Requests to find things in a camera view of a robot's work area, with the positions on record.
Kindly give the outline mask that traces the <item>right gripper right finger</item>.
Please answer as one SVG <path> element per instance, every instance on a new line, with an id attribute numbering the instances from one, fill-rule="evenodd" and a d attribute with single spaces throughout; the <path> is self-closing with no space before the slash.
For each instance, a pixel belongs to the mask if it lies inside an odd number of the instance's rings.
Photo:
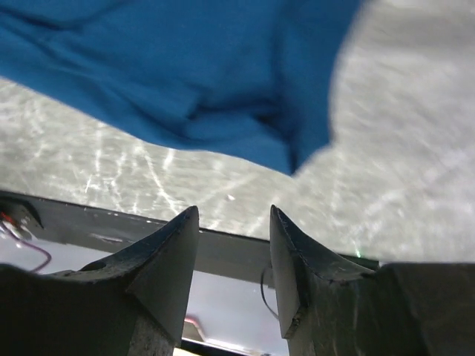
<path id="1" fill-rule="evenodd" d="M 291 355 L 472 355 L 474 265 L 360 266 L 270 211 L 281 335 Z"/>

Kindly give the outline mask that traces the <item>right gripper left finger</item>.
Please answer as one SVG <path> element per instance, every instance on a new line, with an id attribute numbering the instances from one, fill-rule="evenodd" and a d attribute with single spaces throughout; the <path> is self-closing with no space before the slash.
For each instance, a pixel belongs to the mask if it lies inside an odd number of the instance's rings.
<path id="1" fill-rule="evenodd" d="M 1 266 L 3 355 L 171 355 L 180 345 L 199 212 L 78 271 Z"/>

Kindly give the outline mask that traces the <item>dark blue t shirt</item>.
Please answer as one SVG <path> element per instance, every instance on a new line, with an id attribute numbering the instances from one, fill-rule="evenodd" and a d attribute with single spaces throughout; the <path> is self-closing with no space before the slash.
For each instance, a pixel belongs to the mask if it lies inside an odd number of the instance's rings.
<path id="1" fill-rule="evenodd" d="M 132 136 L 291 175 L 359 1 L 3 1 L 1 75 Z"/>

